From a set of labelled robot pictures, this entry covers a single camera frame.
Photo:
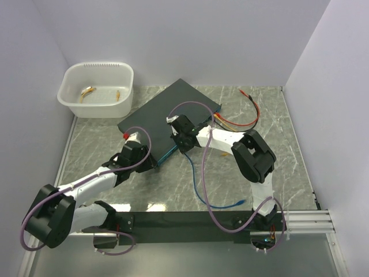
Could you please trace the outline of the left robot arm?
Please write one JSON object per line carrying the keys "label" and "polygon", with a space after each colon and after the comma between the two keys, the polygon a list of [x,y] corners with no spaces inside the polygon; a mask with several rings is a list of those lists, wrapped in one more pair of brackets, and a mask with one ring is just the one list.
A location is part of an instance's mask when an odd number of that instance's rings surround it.
{"label": "left robot arm", "polygon": [[123,231],[123,223],[115,208],[103,201],[91,205],[85,203],[99,193],[125,182],[131,173],[152,169],[155,160],[150,152],[150,145],[127,140],[120,152],[86,177],[57,188],[43,186],[22,221],[22,247],[27,251],[39,250],[26,244],[25,232],[49,248],[59,246],[69,234],[88,228],[130,238],[130,233]]}

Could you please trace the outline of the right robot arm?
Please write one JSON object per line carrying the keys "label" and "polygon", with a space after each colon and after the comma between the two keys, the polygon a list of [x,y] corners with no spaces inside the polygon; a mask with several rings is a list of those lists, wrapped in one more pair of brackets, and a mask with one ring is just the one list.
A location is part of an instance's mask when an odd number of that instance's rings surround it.
{"label": "right robot arm", "polygon": [[216,129],[202,123],[195,126],[185,115],[168,117],[171,138],[182,154],[195,147],[212,148],[233,155],[246,180],[251,182],[254,225],[267,230],[274,223],[277,207],[273,201],[272,174],[276,156],[254,129],[244,133]]}

